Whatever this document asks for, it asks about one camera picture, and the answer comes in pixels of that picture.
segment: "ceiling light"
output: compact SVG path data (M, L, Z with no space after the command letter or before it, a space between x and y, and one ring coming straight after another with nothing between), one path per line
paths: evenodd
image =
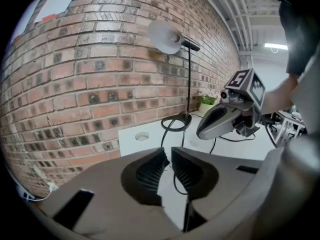
M264 47L288 50L288 46L287 45L275 44L275 43L265 43Z

